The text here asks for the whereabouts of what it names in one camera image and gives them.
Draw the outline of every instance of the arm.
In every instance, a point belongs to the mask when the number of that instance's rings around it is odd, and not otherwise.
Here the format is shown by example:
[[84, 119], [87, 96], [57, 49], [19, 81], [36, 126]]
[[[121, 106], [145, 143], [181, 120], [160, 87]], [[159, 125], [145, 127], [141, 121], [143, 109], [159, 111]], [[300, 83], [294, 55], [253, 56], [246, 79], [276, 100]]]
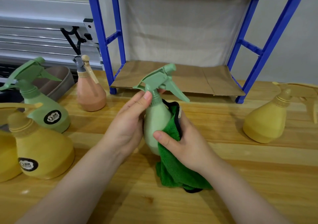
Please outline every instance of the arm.
[[154, 138], [186, 167], [206, 178], [220, 195], [237, 224], [290, 224], [232, 166], [210, 148], [184, 112], [180, 124], [183, 137], [179, 142], [162, 131], [156, 131]]
[[142, 138], [142, 113], [152, 95], [136, 94], [119, 111], [96, 146], [17, 224], [86, 223], [116, 170]]

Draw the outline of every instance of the microfiber cloth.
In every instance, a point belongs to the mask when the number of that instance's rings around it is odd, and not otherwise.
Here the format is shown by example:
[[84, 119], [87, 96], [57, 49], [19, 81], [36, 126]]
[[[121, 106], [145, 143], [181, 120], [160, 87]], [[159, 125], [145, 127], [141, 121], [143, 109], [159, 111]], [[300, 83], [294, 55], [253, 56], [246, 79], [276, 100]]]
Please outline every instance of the microfiber cloth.
[[[182, 138], [182, 130], [180, 127], [181, 108], [177, 102], [169, 103], [165, 100], [162, 101], [173, 114], [163, 131], [176, 141], [180, 141]], [[185, 167], [163, 145], [158, 143], [158, 148], [161, 161], [156, 164], [156, 171], [163, 186], [183, 187], [188, 193], [196, 193], [203, 189], [213, 189], [203, 176]]]

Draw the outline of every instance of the fingernail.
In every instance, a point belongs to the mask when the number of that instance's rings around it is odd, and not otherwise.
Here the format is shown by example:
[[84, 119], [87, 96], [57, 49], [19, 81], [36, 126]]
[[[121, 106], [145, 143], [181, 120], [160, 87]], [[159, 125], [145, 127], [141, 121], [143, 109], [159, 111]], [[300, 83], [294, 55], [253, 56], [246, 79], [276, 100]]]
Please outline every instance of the fingernail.
[[149, 91], [147, 91], [144, 95], [143, 98], [148, 100], [149, 98], [151, 98], [151, 93]]
[[154, 132], [153, 136], [154, 136], [154, 138], [156, 140], [160, 140], [161, 139], [161, 133], [159, 131]]

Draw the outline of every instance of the person's left hand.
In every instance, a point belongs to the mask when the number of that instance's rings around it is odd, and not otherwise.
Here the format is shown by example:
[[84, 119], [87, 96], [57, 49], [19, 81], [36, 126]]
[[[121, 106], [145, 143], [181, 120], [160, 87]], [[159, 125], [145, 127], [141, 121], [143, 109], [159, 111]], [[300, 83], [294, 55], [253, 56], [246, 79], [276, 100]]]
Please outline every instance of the person's left hand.
[[119, 110], [98, 145], [120, 154], [123, 158], [128, 157], [142, 139], [144, 111], [151, 100], [152, 94], [149, 91], [135, 94]]

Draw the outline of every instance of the bottle body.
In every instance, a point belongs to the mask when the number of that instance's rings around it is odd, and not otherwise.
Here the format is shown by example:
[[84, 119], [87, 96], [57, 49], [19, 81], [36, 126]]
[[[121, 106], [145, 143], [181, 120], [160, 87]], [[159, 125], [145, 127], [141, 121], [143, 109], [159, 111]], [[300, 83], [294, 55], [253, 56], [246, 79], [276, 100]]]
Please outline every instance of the bottle body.
[[63, 133], [70, 125], [68, 112], [60, 104], [40, 93], [33, 98], [25, 98], [26, 104], [42, 103], [43, 106], [32, 111], [28, 117], [40, 126]]
[[10, 180], [20, 173], [16, 141], [10, 133], [0, 130], [0, 182]]
[[78, 72], [77, 101], [85, 111], [97, 111], [106, 105], [106, 92], [87, 72]]
[[143, 136], [153, 154], [159, 155], [158, 141], [153, 137], [153, 133], [163, 130], [171, 117], [171, 112], [162, 101], [146, 109]]
[[276, 102], [274, 99], [246, 116], [243, 131], [248, 137], [266, 144], [283, 134], [287, 110]]
[[51, 179], [64, 173], [74, 161], [70, 138], [41, 126], [32, 131], [14, 133], [18, 162], [24, 174]]

